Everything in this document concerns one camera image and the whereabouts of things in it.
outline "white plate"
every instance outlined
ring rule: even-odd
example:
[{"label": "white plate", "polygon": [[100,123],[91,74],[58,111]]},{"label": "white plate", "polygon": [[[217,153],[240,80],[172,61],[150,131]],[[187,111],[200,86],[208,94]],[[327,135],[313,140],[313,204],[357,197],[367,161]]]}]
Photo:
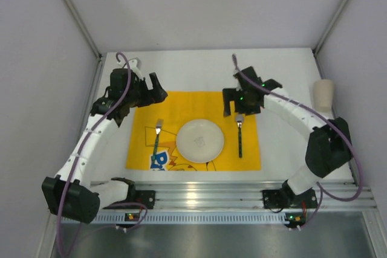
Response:
[{"label": "white plate", "polygon": [[222,130],[214,122],[196,119],[187,122],[177,133],[176,145],[179,153],[193,163],[208,163],[223,149]]}]

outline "green-handled fork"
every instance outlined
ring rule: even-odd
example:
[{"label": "green-handled fork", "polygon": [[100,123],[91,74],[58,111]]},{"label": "green-handled fork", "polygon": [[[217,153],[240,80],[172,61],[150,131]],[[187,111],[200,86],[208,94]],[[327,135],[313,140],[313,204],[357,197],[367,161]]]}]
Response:
[{"label": "green-handled fork", "polygon": [[235,117],[236,124],[238,125],[238,151],[239,158],[242,158],[242,123],[244,122],[244,117],[242,114],[238,114]]},{"label": "green-handled fork", "polygon": [[156,160],[156,154],[157,154],[157,147],[158,147],[158,140],[160,138],[160,132],[161,127],[163,126],[163,119],[158,119],[156,122],[156,139],[155,139],[155,146],[153,147],[153,155],[152,155],[152,162]]}]

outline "white wall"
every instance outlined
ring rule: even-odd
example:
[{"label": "white wall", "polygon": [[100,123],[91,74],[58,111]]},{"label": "white wall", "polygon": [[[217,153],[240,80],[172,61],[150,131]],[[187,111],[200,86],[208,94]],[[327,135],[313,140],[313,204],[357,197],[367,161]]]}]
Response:
[{"label": "white wall", "polygon": [[33,257],[96,59],[61,0],[0,0],[0,257]]},{"label": "white wall", "polygon": [[387,225],[387,0],[351,0],[319,61]]},{"label": "white wall", "polygon": [[101,51],[314,47],[340,0],[73,0]]}]

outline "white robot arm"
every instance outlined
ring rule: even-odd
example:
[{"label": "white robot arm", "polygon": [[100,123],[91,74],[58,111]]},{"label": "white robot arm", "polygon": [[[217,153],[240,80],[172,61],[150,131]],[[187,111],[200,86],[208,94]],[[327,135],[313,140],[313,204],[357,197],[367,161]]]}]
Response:
[{"label": "white robot arm", "polygon": [[[300,203],[306,199],[307,195],[314,195],[311,188],[317,182],[352,158],[348,146],[329,125],[304,109],[298,102],[293,102],[288,97],[288,92],[277,81],[270,79],[263,82],[251,66],[234,74],[234,76],[239,83],[237,88],[223,89],[225,117],[231,114],[229,104],[231,101],[234,101],[235,112],[239,114],[258,114],[261,112],[261,108],[268,109],[285,120],[308,140],[305,155],[306,164],[286,180],[281,189],[263,191],[264,196],[266,192],[274,191],[272,195],[264,198],[264,205],[267,208],[300,207]],[[252,86],[246,78],[264,90]],[[330,122],[350,142],[350,132],[346,121],[339,117],[330,120]]]},{"label": "white robot arm", "polygon": [[140,61],[132,59],[127,63],[131,70],[117,68],[111,73],[110,86],[106,88],[105,95],[94,102],[86,129],[69,159],[55,178],[46,177],[42,183],[52,214],[62,212],[63,217],[88,224],[101,208],[134,198],[134,183],[124,178],[112,178],[107,183],[91,186],[95,168],[109,162],[100,157],[129,114],[129,109],[159,103],[167,97],[155,73],[149,75],[153,88],[148,89],[138,68]]}]

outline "beige cup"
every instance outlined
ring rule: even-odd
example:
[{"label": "beige cup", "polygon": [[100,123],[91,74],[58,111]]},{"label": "beige cup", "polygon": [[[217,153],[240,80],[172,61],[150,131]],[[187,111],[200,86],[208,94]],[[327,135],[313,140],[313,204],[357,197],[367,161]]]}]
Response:
[{"label": "beige cup", "polygon": [[320,112],[330,112],[333,102],[334,83],[332,80],[318,80],[313,85],[314,109]]}]

